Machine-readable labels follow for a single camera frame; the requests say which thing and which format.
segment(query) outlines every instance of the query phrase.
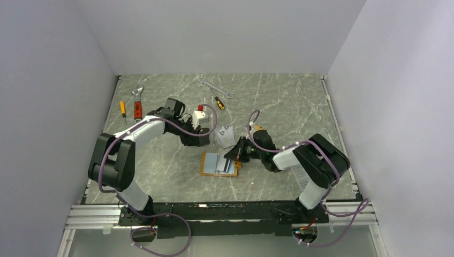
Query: white enclosure wall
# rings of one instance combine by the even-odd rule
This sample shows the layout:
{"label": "white enclosure wall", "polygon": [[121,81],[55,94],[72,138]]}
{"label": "white enclosure wall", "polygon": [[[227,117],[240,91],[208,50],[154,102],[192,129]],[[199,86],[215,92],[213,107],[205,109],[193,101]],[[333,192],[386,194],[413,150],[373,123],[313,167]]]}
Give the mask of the white enclosure wall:
{"label": "white enclosure wall", "polygon": [[116,74],[326,74],[366,0],[76,0]]}
{"label": "white enclosure wall", "polygon": [[55,256],[115,76],[73,0],[0,1],[0,255]]}
{"label": "white enclosure wall", "polygon": [[368,0],[328,73],[391,256],[453,256],[454,3]]}

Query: wrench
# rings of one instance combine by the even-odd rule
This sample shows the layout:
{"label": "wrench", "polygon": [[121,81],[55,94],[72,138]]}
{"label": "wrench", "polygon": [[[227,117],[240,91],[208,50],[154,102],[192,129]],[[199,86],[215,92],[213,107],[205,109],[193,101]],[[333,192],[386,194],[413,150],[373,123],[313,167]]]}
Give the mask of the wrench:
{"label": "wrench", "polygon": [[223,89],[220,88],[220,87],[216,87],[215,85],[213,85],[213,84],[211,84],[210,82],[208,82],[207,79],[204,78],[204,77],[197,77],[197,81],[198,81],[200,84],[205,84],[205,85],[211,87],[212,89],[221,92],[221,93],[225,96],[225,98],[227,98],[227,99],[232,99],[232,98],[233,98],[234,93],[229,92],[229,91],[225,91],[225,90],[223,90]]}
{"label": "wrench", "polygon": [[142,94],[143,86],[137,85],[132,94],[135,97],[134,101],[134,121],[139,123],[142,120],[142,102],[140,102],[140,95]]}

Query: gray marble surface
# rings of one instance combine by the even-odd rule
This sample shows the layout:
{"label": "gray marble surface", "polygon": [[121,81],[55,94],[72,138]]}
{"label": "gray marble surface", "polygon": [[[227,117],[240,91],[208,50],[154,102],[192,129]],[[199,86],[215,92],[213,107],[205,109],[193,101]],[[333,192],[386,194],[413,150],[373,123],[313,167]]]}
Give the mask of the gray marble surface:
{"label": "gray marble surface", "polygon": [[[277,147],[320,133],[341,148],[334,121],[318,75],[303,74],[153,74],[124,75],[120,78],[107,133],[126,129],[119,103],[126,103],[128,126],[133,125],[134,99],[131,91],[140,83],[144,115],[165,104],[168,97],[186,104],[192,113],[200,103],[215,103],[214,94],[197,82],[202,75],[215,85],[235,93],[233,99],[216,94],[226,109],[218,114],[218,126],[234,127],[235,140],[245,135],[250,113],[260,109],[257,124],[271,135]],[[179,137],[164,134],[136,153],[135,180],[156,202],[293,200],[301,190],[290,169],[267,171],[260,160],[244,163],[236,177],[200,175],[203,151],[217,153],[222,147],[211,135],[211,144],[184,147]],[[344,174],[328,199],[354,198],[351,178]],[[86,203],[116,203],[112,194],[102,194],[92,182]]]}

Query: robotic arm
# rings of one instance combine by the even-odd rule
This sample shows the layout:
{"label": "robotic arm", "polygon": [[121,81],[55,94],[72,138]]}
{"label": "robotic arm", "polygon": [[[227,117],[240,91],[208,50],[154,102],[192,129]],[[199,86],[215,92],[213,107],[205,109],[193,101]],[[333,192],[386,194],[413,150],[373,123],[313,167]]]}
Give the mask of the robotic arm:
{"label": "robotic arm", "polygon": [[[194,111],[192,117],[183,120],[185,105],[175,99],[167,99],[165,106],[151,111],[144,117],[142,124],[135,124],[125,131],[110,135],[101,134],[96,142],[92,160],[88,169],[88,177],[98,182],[101,163],[108,147],[116,141],[109,151],[102,171],[102,186],[109,187],[125,200],[130,207],[142,215],[153,215],[153,199],[134,181],[135,152],[141,149],[153,138],[164,133],[172,133],[180,137],[185,146],[204,146],[209,144],[208,128],[202,128],[201,123],[208,119],[203,111]],[[144,123],[153,118],[160,118]],[[307,145],[295,145],[285,150],[276,149],[268,132],[262,127],[250,124],[250,135],[253,140],[241,137],[225,158],[240,162],[248,162],[250,158],[260,159],[269,171],[279,172],[291,166],[302,165],[311,181],[298,197],[296,204],[305,213],[312,212],[320,200],[326,195],[331,184],[336,180],[336,174],[323,158],[321,149],[341,176],[349,167],[350,162],[336,147],[319,134],[313,135]]]}
{"label": "robotic arm", "polygon": [[[254,142],[264,149],[277,152],[268,132],[262,127],[250,124]],[[265,168],[272,172],[280,172],[289,167],[301,165],[310,177],[310,181],[297,199],[306,213],[318,206],[322,198],[327,194],[330,186],[336,180],[336,174],[320,152],[314,147],[317,145],[333,163],[334,167],[342,176],[350,167],[349,159],[322,135],[315,134],[306,145],[295,145],[287,149],[273,153],[259,149],[249,138],[241,137],[232,150],[224,155],[224,158],[248,162],[250,158],[261,159]]]}
{"label": "robotic arm", "polygon": [[206,134],[209,129],[202,128],[200,123],[208,120],[204,111],[194,111],[190,118],[183,120],[185,111],[184,103],[168,98],[165,106],[153,110],[143,118],[142,122],[154,118],[165,119],[135,124],[125,131],[114,135],[102,133],[93,151],[92,160],[88,169],[88,177],[98,182],[102,159],[108,147],[121,135],[127,136],[118,140],[106,160],[102,170],[102,186],[114,190],[118,196],[125,200],[132,208],[143,215],[153,215],[153,199],[148,196],[134,181],[135,173],[135,152],[143,148],[153,138],[167,132],[180,137],[184,146],[204,146],[210,143],[208,135],[196,137],[189,135],[180,129],[192,134]]}

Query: card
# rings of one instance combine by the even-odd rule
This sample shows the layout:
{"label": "card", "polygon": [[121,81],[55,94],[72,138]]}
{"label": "card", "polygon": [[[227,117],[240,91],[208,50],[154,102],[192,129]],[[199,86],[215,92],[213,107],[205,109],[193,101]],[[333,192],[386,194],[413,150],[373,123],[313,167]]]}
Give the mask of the card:
{"label": "card", "polygon": [[232,126],[222,126],[215,130],[217,141],[222,145],[223,148],[228,148],[235,145],[235,137],[233,135]]}

